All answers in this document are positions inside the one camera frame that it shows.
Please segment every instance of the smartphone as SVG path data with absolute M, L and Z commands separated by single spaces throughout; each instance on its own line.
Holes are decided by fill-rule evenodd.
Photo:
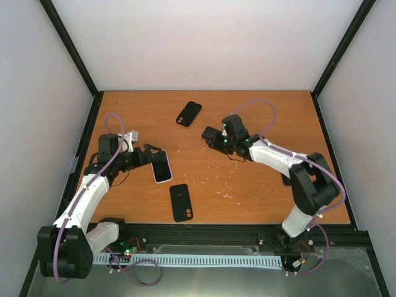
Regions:
M 151 168 L 153 170 L 154 180 L 157 184 L 164 183 L 172 179 L 168 156 L 164 150 L 153 156 Z

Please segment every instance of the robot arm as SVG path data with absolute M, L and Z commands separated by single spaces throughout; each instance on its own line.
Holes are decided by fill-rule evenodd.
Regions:
M 316 213 L 338 196 L 339 189 L 328 176 L 292 154 L 290 156 L 283 153 L 290 152 L 289 150 L 265 144 L 258 135 L 250 136 L 238 115 L 228 116 L 222 123 L 223 131 L 207 127 L 202 134 L 211 149 L 227 155 L 236 152 L 244 159 L 265 164 L 279 171 L 290 181 L 295 206 L 282 223 L 282 229 L 289 238 L 296 238 L 304 232 Z M 321 154 L 300 156 L 330 171 Z M 311 176 L 315 176 L 316 180 L 311 181 Z
M 159 152 L 161 149 L 148 144 L 144 145 L 144 152 L 139 147 L 134 148 L 132 145 L 137 141 L 137 132 L 131 131 L 124 137 L 123 152 L 119 153 L 106 170 L 87 187 L 117 151 L 119 138 L 120 136 L 116 134 L 104 134 L 99 137 L 98 153 L 94 155 L 97 157 L 97 162 L 93 163 L 94 158 L 91 158 L 90 164 L 84 170 L 81 186 L 69 206 L 52 226 L 44 226 L 38 232 L 38 253 L 43 276 L 54 276 L 53 257 L 56 238 L 65 222 L 67 223 L 64 226 L 58 252 L 59 277 L 87 277 L 93 258 L 110 243 L 122 239 L 120 230 L 125 223 L 123 219 L 101 220 L 95 229 L 87 233 L 88 224 L 99 201 L 108 192 L 119 172 L 151 163 L 155 157 L 152 150 Z

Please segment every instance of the wooden table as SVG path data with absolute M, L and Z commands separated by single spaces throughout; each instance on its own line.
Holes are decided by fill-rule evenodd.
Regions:
M 139 132 L 136 145 L 148 143 L 167 152 L 173 180 L 156 184 L 150 165 L 131 171 L 122 185 L 112 187 L 101 200 L 93 222 L 122 217 L 134 223 L 174 223 L 169 187 L 186 183 L 194 218 L 185 223 L 281 223 L 294 203 L 280 173 L 249 161 L 231 161 L 209 149 L 201 138 L 205 127 L 220 129 L 224 117 L 256 98 L 271 101 L 278 110 L 277 122 L 266 138 L 295 152 L 320 152 L 330 163 L 308 91 L 105 92 L 84 167 L 98 149 L 99 135 L 106 134 L 105 115 L 113 112 L 122 117 L 126 131 Z M 200 103 L 202 110 L 190 127 L 183 127 L 175 120 L 188 101 Z M 271 122 L 273 112 L 266 104 L 253 103 L 238 115 L 250 134 L 255 134 Z M 116 118 L 109 119 L 109 127 L 120 131 Z M 121 173 L 114 183 L 124 177 Z M 319 222 L 350 221 L 343 206 L 326 213 Z

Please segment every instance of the purple cable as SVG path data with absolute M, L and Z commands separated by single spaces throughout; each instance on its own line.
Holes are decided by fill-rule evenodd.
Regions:
M 113 257 L 113 261 L 112 261 L 111 263 L 115 262 L 115 263 L 117 264 L 119 270 L 124 274 L 124 276 L 125 276 L 131 283 L 133 283 L 133 284 L 135 284 L 135 285 L 137 285 L 137 286 L 154 286 L 156 283 L 158 283 L 158 282 L 160 281 L 162 273 L 161 273 L 160 267 L 158 266 L 158 264 L 157 264 L 155 261 L 150 260 L 150 259 L 143 259 L 143 260 L 139 260 L 139 261 L 137 261 L 137 262 L 135 262 L 135 263 L 133 263 L 133 264 L 131 264 L 131 265 L 128 265 L 127 267 L 124 268 L 124 267 L 122 267 L 121 264 L 119 263 L 118 258 L 117 258 L 117 256 L 114 254 L 114 252 L 113 252 L 111 249 L 109 249 L 108 247 L 106 247 L 105 249 L 106 249 L 106 251 L 108 251 L 108 252 L 111 254 L 111 256 Z M 155 266 L 155 268 L 157 268 L 157 272 L 158 272 L 157 277 L 156 277 L 156 279 L 155 279 L 153 282 L 151 282 L 151 283 L 142 283 L 142 282 L 139 282 L 139 281 L 134 280 L 133 278 L 129 277 L 128 274 L 126 273 L 126 271 L 127 271 L 128 269 L 131 269 L 131 268 L 137 266 L 138 264 L 144 263 L 144 262 L 146 262 L 146 263 L 151 263 L 151 264 L 153 264 L 153 265 Z
M 342 204 L 345 202 L 345 198 L 347 197 L 347 195 L 346 195 L 346 193 L 345 193 L 344 187 L 342 186 L 342 183 L 341 183 L 331 172 L 329 172 L 328 170 L 326 170 L 325 168 L 323 168 L 323 167 L 320 166 L 319 164 L 317 164 L 317 163 L 315 163 L 315 162 L 313 162 L 313 161 L 311 161 L 311 160 L 309 160 L 309 159 L 307 159 L 307 158 L 305 158 L 305 157 L 303 157 L 303 156 L 301 156 L 301 155 L 296 155 L 296 154 L 293 153 L 291 150 L 287 150 L 287 149 L 285 149 L 285 148 L 282 148 L 282 147 L 279 147 L 279 146 L 277 146 L 277 145 L 271 144 L 271 143 L 268 142 L 267 140 L 264 140 L 263 134 L 264 134 L 268 129 L 270 129 L 270 128 L 273 126 L 273 124 L 275 123 L 275 121 L 276 121 L 276 119 L 277 119 L 277 109 L 276 109 L 276 107 L 275 107 L 271 102 L 269 102 L 269 101 L 267 101 L 267 100 L 265 100 L 265 99 L 253 99 L 253 100 L 249 100 L 249 101 L 243 103 L 242 105 L 239 105 L 237 108 L 235 108 L 234 111 L 233 111 L 231 114 L 235 114 L 235 113 L 236 113 L 238 110 L 240 110 L 241 108 L 244 108 L 246 105 L 248 105 L 248 104 L 250 104 L 250 103 L 254 103 L 254 102 L 263 102 L 263 103 L 266 103 L 266 104 L 268 104 L 269 106 L 271 106 L 272 109 L 273 109 L 273 119 L 272 119 L 271 123 L 270 123 L 267 127 L 265 127 L 263 130 L 260 131 L 260 133 L 259 133 L 260 140 L 261 140 L 264 144 L 266 144 L 266 145 L 271 145 L 272 148 L 273 148 L 274 150 L 277 150 L 277 151 L 280 152 L 280 153 L 284 153 L 285 155 L 288 155 L 288 156 L 291 156 L 291 157 L 294 156 L 295 158 L 297 158 L 297 159 L 299 159 L 299 160 L 302 160 L 302 161 L 304 161 L 304 162 L 310 164 L 310 165 L 313 166 L 313 167 L 316 167 L 317 169 L 321 170 L 324 174 L 326 174 L 326 175 L 327 175 L 327 176 L 339 187 L 340 192 L 341 192 L 341 200 L 340 200 L 339 202 L 337 202 L 336 204 L 334 204 L 334 205 L 332 205 L 332 206 L 330 206 L 330 207 L 326 207 L 325 209 L 321 210 L 320 213 L 328 212 L 329 210 L 332 210 L 332 209 L 334 209 L 334 208 L 336 208 L 336 207 L 342 205 Z M 315 217 L 312 219 L 311 224 L 314 223 L 315 219 L 316 219 Z
M 267 127 L 265 127 L 263 130 L 261 130 L 260 135 L 262 135 L 266 130 L 270 129 L 273 124 L 275 124 L 275 121 L 277 120 L 277 116 L 278 116 L 278 112 L 276 107 L 269 101 L 265 100 L 265 99 L 253 99 L 253 100 L 249 100 L 245 103 L 243 103 L 242 105 L 239 105 L 237 108 L 234 109 L 234 111 L 231 114 L 235 114 L 238 110 L 240 110 L 241 108 L 244 108 L 246 105 L 249 105 L 251 103 L 255 103 L 255 102 L 263 102 L 268 104 L 269 106 L 272 107 L 273 110 L 273 118 L 271 123 L 269 123 L 269 125 Z
M 317 169 L 321 170 L 324 174 L 326 174 L 338 186 L 338 188 L 341 191 L 341 200 L 339 202 L 337 202 L 336 204 L 330 206 L 330 207 L 324 208 L 323 210 L 320 211 L 320 213 L 328 212 L 329 210 L 332 210 L 332 209 L 334 209 L 334 208 L 336 208 L 336 207 L 338 207 L 338 206 L 340 206 L 341 204 L 344 203 L 345 197 L 347 196 L 346 193 L 345 193 L 345 189 L 342 186 L 342 183 L 330 171 L 328 171 L 327 169 L 323 168 L 319 164 L 311 161 L 310 159 L 308 159 L 306 157 L 303 157 L 303 156 L 298 155 L 298 154 L 296 155 L 295 153 L 293 153 L 293 152 L 291 152 L 289 150 L 286 150 L 286 149 L 284 149 L 282 147 L 279 147 L 277 145 L 271 144 L 269 141 L 267 141 L 266 139 L 263 138 L 262 133 L 259 134 L 259 137 L 260 137 L 260 140 L 263 143 L 267 144 L 268 146 L 271 146 L 274 150 L 276 150 L 276 151 L 278 151 L 280 153 L 284 153 L 285 155 L 288 155 L 290 157 L 294 156 L 294 158 L 299 159 L 301 161 L 304 161 L 304 162 L 310 164 L 311 166 L 316 167 Z
M 322 232 L 323 235 L 324 235 L 324 239 L 326 240 L 326 253 L 325 253 L 324 256 L 323 256 L 323 259 L 322 259 L 314 268 L 309 269 L 308 271 L 304 271 L 304 272 L 297 272 L 296 275 L 307 275 L 307 274 L 310 274 L 310 273 L 316 271 L 317 269 L 319 269 L 320 266 L 323 265 L 324 261 L 326 261 L 327 256 L 329 255 L 330 245 L 329 245 L 329 238 L 327 237 L 326 232 L 324 231 L 323 227 L 320 226 L 319 224 L 312 224 L 312 225 L 311 225 L 311 228 L 314 228 L 314 227 L 318 227 L 319 229 L 321 229 L 321 232 Z M 285 273 L 289 273 L 289 272 L 286 271 L 283 267 L 281 267 L 281 270 L 282 270 L 283 272 L 285 272 Z
M 119 143 L 119 146 L 117 148 L 117 151 L 114 153 L 114 155 L 110 158 L 110 160 L 104 165 L 104 167 L 99 170 L 99 172 L 86 184 L 86 187 L 88 188 L 101 174 L 102 172 L 104 172 L 107 167 L 110 166 L 111 162 L 114 161 L 114 159 L 117 157 L 118 153 L 121 151 L 121 148 L 123 147 L 123 143 L 124 143 L 124 138 L 125 138 L 125 127 L 124 127 L 124 122 L 123 119 L 121 119 L 121 117 L 116 114 L 116 113 L 109 113 L 105 116 L 105 127 L 106 129 L 109 131 L 108 126 L 107 126 L 107 120 L 109 118 L 109 116 L 115 116 L 120 125 L 121 125 L 121 141 Z M 71 215 L 73 214 L 73 211 L 75 210 L 75 208 L 77 207 L 77 204 L 79 203 L 79 201 L 81 200 L 82 194 L 86 191 L 86 188 L 83 188 L 79 194 L 77 195 L 77 198 L 75 199 L 74 203 L 72 204 L 72 207 L 70 208 L 70 211 L 67 213 L 69 215 L 69 217 L 71 217 Z M 61 229 L 59 230 L 58 236 L 56 237 L 56 241 L 55 241 L 55 249 L 54 249 L 54 257 L 53 257 L 53 273 L 54 273 L 54 278 L 56 280 L 56 282 L 58 282 L 59 284 L 64 284 L 66 282 L 69 281 L 69 279 L 66 280 L 61 280 L 58 274 L 58 254 L 59 254 L 59 246 L 61 244 L 61 240 L 62 240 L 62 235 L 64 232 L 64 229 L 67 225 L 67 221 L 69 219 L 65 218 L 63 221 L 63 224 L 61 226 Z

